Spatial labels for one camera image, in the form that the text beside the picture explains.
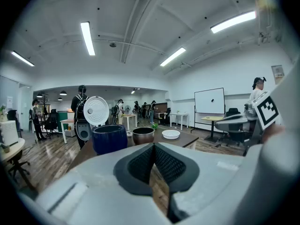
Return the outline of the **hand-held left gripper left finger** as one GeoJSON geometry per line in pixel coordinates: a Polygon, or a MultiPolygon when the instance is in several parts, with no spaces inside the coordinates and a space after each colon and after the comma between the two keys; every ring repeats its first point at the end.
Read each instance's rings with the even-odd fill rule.
{"type": "Polygon", "coordinates": [[[36,203],[67,225],[171,225],[151,197],[130,194],[113,174],[121,158],[141,148],[84,161],[45,189],[36,203]]]}

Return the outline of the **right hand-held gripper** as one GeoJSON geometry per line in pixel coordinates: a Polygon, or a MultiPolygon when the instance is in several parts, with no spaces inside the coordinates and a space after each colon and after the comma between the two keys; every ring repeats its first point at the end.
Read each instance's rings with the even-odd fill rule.
{"type": "Polygon", "coordinates": [[[249,132],[249,121],[257,120],[264,131],[273,124],[279,116],[279,111],[270,96],[270,92],[264,91],[256,99],[245,104],[245,115],[236,114],[225,117],[215,122],[215,128],[228,133],[249,132]]]}

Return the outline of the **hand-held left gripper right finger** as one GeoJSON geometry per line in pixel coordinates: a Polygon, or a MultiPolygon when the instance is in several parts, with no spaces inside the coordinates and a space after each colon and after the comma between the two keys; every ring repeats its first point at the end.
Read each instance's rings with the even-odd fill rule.
{"type": "Polygon", "coordinates": [[[167,157],[176,172],[169,188],[171,218],[160,211],[153,225],[247,225],[248,209],[241,207],[248,188],[242,177],[242,157],[207,153],[167,143],[157,143],[156,152],[167,157]]]}

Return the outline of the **dark blue rice cooker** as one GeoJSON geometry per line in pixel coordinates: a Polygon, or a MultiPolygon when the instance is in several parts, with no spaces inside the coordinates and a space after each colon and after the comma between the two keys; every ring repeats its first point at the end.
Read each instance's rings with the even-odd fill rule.
{"type": "Polygon", "coordinates": [[[128,145],[126,129],[124,125],[108,124],[109,106],[99,96],[88,98],[83,107],[83,114],[90,129],[92,145],[98,155],[103,155],[124,149],[128,145]]]}

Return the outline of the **white perforated steamer tray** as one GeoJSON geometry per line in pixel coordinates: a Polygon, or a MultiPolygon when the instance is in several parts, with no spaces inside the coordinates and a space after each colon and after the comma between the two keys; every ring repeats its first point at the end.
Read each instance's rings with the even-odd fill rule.
{"type": "Polygon", "coordinates": [[[177,131],[177,130],[164,130],[162,132],[162,135],[165,139],[168,139],[168,140],[175,140],[177,138],[179,138],[180,136],[180,132],[177,131]]]}

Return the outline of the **dark metal pot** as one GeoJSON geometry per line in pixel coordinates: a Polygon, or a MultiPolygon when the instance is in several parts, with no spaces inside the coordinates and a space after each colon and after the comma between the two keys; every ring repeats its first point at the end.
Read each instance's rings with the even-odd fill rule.
{"type": "Polygon", "coordinates": [[[151,127],[139,127],[132,131],[132,138],[135,145],[152,143],[154,141],[155,129],[151,127]]]}

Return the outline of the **white rolling whiteboard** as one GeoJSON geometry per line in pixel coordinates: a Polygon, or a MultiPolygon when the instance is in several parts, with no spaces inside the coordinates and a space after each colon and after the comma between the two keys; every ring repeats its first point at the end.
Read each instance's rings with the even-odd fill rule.
{"type": "Polygon", "coordinates": [[[194,93],[194,128],[211,131],[211,121],[202,120],[206,116],[225,117],[224,88],[197,91],[194,93]]]}

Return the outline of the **white desk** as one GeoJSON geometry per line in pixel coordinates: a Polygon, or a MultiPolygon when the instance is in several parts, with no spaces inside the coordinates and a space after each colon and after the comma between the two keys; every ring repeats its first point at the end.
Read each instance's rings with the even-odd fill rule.
{"type": "Polygon", "coordinates": [[[176,124],[178,124],[177,122],[177,117],[180,117],[180,129],[183,130],[183,126],[186,126],[186,128],[189,128],[189,114],[188,113],[170,113],[169,114],[170,117],[170,127],[172,127],[173,121],[172,118],[175,118],[175,122],[176,124]]]}

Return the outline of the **wooden-top desk grey panel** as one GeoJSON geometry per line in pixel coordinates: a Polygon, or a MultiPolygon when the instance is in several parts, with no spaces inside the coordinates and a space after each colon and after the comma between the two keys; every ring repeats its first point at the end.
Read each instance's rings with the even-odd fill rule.
{"type": "Polygon", "coordinates": [[[74,120],[73,119],[61,120],[60,124],[61,124],[61,130],[62,130],[64,143],[67,144],[67,138],[66,138],[66,134],[65,134],[66,129],[64,128],[64,124],[68,125],[67,131],[69,131],[71,137],[74,137],[75,136],[74,120]]]}

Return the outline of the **brown wooden cabinet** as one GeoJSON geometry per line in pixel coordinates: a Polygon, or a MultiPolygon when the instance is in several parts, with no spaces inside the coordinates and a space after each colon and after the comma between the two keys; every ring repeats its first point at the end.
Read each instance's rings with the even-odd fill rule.
{"type": "Polygon", "coordinates": [[[158,119],[160,114],[166,113],[167,110],[167,103],[156,103],[155,110],[154,110],[154,118],[158,119]]]}

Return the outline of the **black office chair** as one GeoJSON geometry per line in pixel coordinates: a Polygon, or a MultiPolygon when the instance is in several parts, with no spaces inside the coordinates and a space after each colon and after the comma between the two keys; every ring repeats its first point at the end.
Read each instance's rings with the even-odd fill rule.
{"type": "Polygon", "coordinates": [[[45,121],[45,130],[46,130],[46,136],[51,139],[53,135],[58,136],[58,132],[55,130],[58,128],[58,113],[56,109],[52,109],[48,119],[45,121]]]}
{"type": "Polygon", "coordinates": [[[30,162],[24,161],[24,162],[19,162],[20,159],[23,156],[23,151],[21,150],[18,152],[14,157],[12,157],[8,162],[12,164],[12,167],[8,170],[8,174],[12,178],[12,180],[18,184],[18,181],[16,179],[16,173],[19,172],[21,175],[22,179],[24,180],[25,184],[27,185],[28,188],[32,189],[33,186],[31,182],[29,181],[28,177],[26,175],[30,175],[30,172],[24,168],[22,168],[23,165],[28,165],[30,166],[30,162]]]}

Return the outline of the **round beige table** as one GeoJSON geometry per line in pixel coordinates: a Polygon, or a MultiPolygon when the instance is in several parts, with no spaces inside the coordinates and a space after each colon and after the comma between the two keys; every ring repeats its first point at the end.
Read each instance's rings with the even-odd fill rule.
{"type": "Polygon", "coordinates": [[[5,153],[3,148],[0,147],[0,164],[4,166],[4,169],[8,175],[8,177],[12,180],[12,178],[10,177],[10,175],[8,174],[8,170],[12,167],[12,164],[10,164],[8,161],[14,157],[18,152],[20,152],[21,150],[23,151],[24,149],[24,145],[25,145],[25,140],[23,138],[18,138],[18,142],[15,144],[12,144],[10,146],[10,152],[9,153],[5,153]]]}

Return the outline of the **white countertop oven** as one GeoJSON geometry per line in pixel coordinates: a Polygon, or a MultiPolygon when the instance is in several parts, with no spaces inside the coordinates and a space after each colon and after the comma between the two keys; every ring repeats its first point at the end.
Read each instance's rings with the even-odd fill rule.
{"type": "Polygon", "coordinates": [[[0,144],[11,146],[18,142],[18,138],[15,120],[0,122],[0,144]]]}

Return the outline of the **pale artificial flower bunch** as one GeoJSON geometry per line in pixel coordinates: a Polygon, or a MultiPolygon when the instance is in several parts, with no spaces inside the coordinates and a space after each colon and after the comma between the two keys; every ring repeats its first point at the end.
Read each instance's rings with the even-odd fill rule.
{"type": "Polygon", "coordinates": [[[6,107],[2,105],[0,107],[0,122],[6,122],[7,119],[7,112],[6,112],[6,107]]]}

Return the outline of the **small yellow table black post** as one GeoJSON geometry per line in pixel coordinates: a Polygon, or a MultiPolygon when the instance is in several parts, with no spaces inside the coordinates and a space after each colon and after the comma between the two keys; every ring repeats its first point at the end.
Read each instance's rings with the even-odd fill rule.
{"type": "Polygon", "coordinates": [[[215,127],[215,123],[219,120],[222,120],[223,118],[224,117],[221,116],[206,116],[202,118],[202,120],[211,121],[210,136],[205,138],[206,141],[212,143],[216,143],[218,141],[218,138],[214,137],[214,127],[215,127]]]}

